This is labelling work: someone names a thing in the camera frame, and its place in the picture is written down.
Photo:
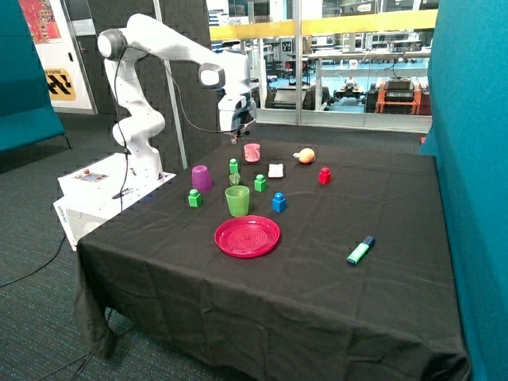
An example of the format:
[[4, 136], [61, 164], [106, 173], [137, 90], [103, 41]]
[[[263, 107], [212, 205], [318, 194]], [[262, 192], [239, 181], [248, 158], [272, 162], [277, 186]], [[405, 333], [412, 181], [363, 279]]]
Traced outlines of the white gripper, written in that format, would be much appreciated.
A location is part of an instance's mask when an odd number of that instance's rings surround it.
[[[256, 101], [252, 92], [225, 92], [219, 101], [219, 126], [222, 133], [239, 133], [239, 138], [246, 138], [248, 130], [254, 126], [257, 118]], [[238, 137], [232, 135], [231, 142], [236, 144]]]

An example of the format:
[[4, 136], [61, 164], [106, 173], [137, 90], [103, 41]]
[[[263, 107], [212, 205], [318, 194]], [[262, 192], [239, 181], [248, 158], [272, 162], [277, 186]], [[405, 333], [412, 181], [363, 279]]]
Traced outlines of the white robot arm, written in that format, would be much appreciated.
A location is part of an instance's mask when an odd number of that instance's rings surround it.
[[141, 183], [164, 176], [160, 154], [148, 141], [164, 129], [165, 119], [148, 103], [135, 70], [136, 62], [146, 55], [199, 65], [202, 86], [225, 92], [218, 103], [221, 132], [239, 137], [256, 121], [248, 56], [243, 52], [213, 52], [140, 13], [126, 27], [100, 33], [98, 49], [117, 104], [130, 114], [114, 126], [114, 138], [129, 151], [129, 166]]

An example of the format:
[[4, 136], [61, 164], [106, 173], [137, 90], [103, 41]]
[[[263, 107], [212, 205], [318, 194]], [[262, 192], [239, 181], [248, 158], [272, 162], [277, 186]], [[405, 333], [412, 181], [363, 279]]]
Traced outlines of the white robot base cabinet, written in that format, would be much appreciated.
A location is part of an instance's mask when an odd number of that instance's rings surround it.
[[175, 177], [142, 171], [133, 157], [114, 153], [58, 178], [63, 197], [53, 203], [73, 250], [78, 241]]

